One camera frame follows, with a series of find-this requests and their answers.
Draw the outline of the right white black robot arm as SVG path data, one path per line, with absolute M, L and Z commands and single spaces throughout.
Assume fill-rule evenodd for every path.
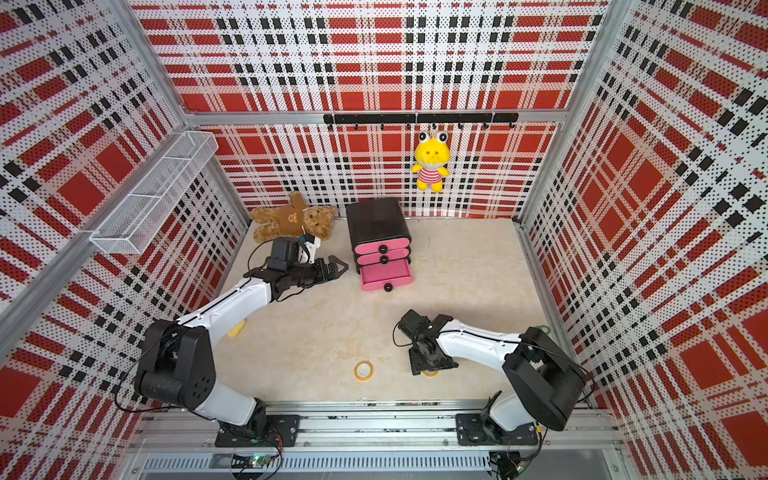
M 564 430 L 588 384 L 586 369 L 539 328 L 505 334 L 409 310 L 395 329 L 408 339 L 413 375 L 456 369 L 462 359 L 506 376 L 511 389 L 494 394 L 481 414 L 483 427 L 495 435 L 532 423 Z

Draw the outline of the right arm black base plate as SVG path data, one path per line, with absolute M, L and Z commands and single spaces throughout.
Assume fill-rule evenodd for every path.
M 479 413 L 455 416 L 457 441 L 460 446 L 536 446 L 538 433 L 533 422 L 524 423 L 507 431 L 490 418 Z

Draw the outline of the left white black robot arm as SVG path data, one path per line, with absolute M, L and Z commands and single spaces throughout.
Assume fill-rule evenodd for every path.
M 217 421 L 241 436 L 266 435 L 266 404 L 217 379 L 214 347 L 249 315 L 298 287 L 334 281 L 349 269 L 335 256 L 311 263 L 254 268 L 222 296 L 171 322 L 155 321 L 145 334 L 134 377 L 137 394 Z

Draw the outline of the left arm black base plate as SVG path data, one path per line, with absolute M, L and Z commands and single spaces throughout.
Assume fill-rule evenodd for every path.
M 220 422 L 215 446 L 217 448 L 269 445 L 293 447 L 296 443 L 300 420 L 299 415 L 257 413 L 245 425 Z

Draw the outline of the black drawer cabinet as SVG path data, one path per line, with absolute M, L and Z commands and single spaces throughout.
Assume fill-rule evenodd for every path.
M 346 219 L 350 243 L 355 260 L 354 247 L 360 243 L 397 237 L 412 238 L 400 204 L 395 198 L 380 198 L 356 202 L 346 206 Z M 360 266 L 355 268 L 360 275 Z

